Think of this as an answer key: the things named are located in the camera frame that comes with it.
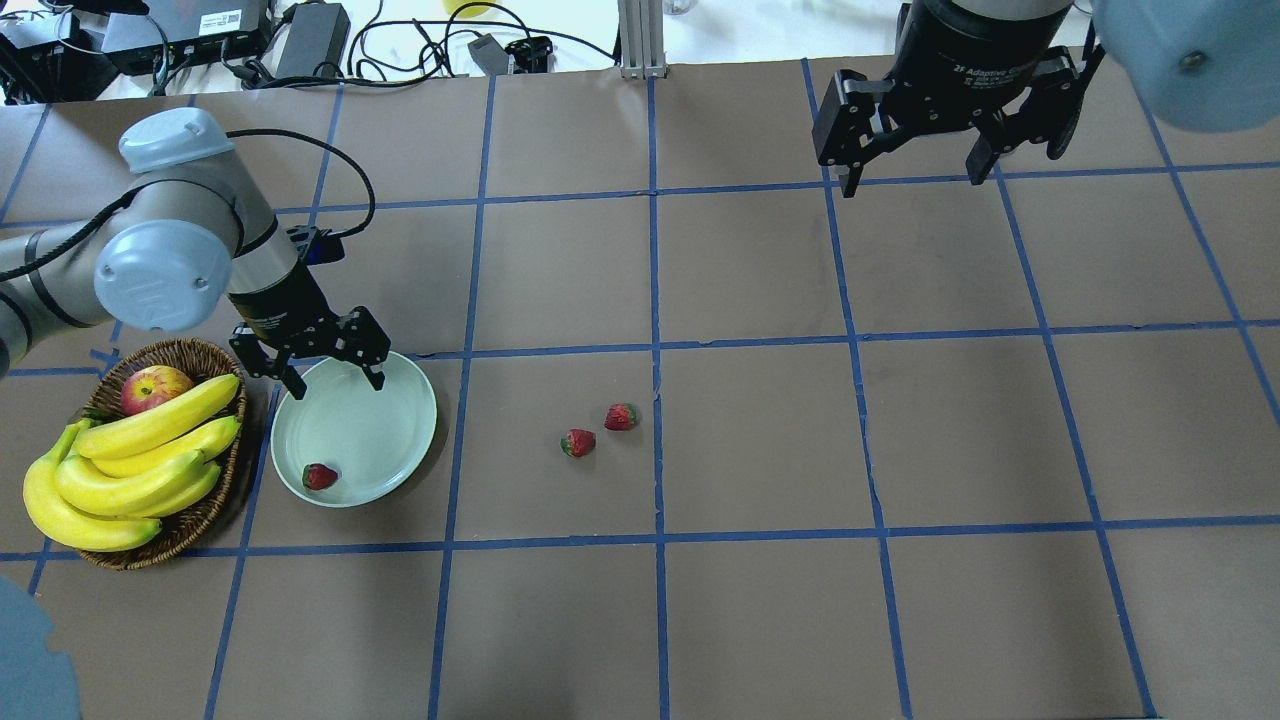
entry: basket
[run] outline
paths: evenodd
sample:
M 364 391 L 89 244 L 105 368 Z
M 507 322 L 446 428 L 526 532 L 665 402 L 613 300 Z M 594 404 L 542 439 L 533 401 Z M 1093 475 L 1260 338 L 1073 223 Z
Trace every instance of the basket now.
M 244 416 L 248 410 L 248 388 L 244 383 L 244 374 L 241 372 L 239 364 L 225 350 L 209 341 L 197 338 L 165 340 L 133 352 L 102 378 L 90 397 L 86 410 L 92 410 L 95 416 L 102 415 L 110 420 L 123 418 L 120 388 L 124 386 L 124 380 L 150 365 L 178 368 L 197 384 L 216 375 L 236 374 L 241 379 L 236 397 L 214 416 L 236 415 L 241 421 L 241 432 L 236 436 L 232 446 L 218 456 L 223 474 L 214 489 L 209 491 L 209 495 L 195 505 L 168 518 L 161 518 L 160 533 L 150 542 L 120 552 L 78 551 L 81 557 L 99 568 L 137 570 L 164 562 L 191 547 L 214 524 L 214 520 L 228 505 L 228 500 L 237 495 L 233 492 L 237 479 L 247 475 L 247 473 L 239 471 L 243 462 L 241 445 L 246 434 Z

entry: strawberry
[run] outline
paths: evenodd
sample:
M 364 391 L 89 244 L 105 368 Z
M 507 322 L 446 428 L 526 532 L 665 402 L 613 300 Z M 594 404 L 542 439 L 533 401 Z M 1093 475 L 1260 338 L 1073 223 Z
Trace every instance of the strawberry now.
M 609 411 L 604 414 L 604 427 L 611 430 L 630 430 L 637 423 L 636 406 L 630 402 L 611 405 Z
M 581 457 L 595 450 L 595 433 L 573 428 L 561 438 L 561 450 L 570 457 Z
M 324 489 L 338 482 L 338 470 L 324 462 L 312 462 L 302 469 L 302 487 L 307 489 Z

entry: bolt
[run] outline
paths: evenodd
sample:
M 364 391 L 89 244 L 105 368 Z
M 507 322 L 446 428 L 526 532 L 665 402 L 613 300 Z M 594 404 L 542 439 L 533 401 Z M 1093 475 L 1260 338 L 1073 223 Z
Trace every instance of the bolt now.
M 1193 50 L 1183 59 L 1178 61 L 1178 67 L 1184 70 L 1194 70 L 1196 68 L 1203 65 L 1208 60 L 1208 55 L 1201 53 L 1199 50 Z

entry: wicker basket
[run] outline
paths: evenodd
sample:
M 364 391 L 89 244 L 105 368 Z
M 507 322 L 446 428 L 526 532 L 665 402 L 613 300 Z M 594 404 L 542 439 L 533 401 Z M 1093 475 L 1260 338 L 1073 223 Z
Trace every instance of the wicker basket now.
M 244 384 L 244 374 L 239 364 L 223 348 L 216 345 L 196 338 L 166 340 L 155 345 L 148 345 L 142 350 L 122 360 L 99 383 L 93 396 L 90 397 L 86 410 L 92 410 L 95 415 L 105 415 L 111 420 L 124 416 L 120 411 L 120 388 L 129 375 L 150 365 L 169 365 L 187 373 L 196 383 L 207 380 L 216 375 L 234 373 L 241 379 L 239 391 L 236 397 L 220 410 L 215 418 L 236 415 L 241 421 L 241 432 L 236 441 L 219 457 L 223 474 L 218 479 L 214 489 L 195 505 L 179 512 L 161 519 L 160 534 L 151 542 L 120 552 L 91 552 L 81 550 L 79 555 L 99 568 L 111 570 L 136 570 L 164 562 L 178 555 L 196 539 L 200 538 L 228 505 L 228 500 L 236 495 L 233 491 L 238 478 L 247 473 L 241 471 L 243 465 L 241 445 L 244 439 L 244 416 L 248 410 L 248 389 Z

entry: barcode sticker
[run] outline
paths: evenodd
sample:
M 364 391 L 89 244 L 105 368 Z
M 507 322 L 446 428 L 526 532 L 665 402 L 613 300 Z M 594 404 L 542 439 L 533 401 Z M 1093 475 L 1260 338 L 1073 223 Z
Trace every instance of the barcode sticker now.
M 229 10 L 227 13 L 209 13 L 200 17 L 200 36 L 239 29 L 241 13 L 243 10 Z

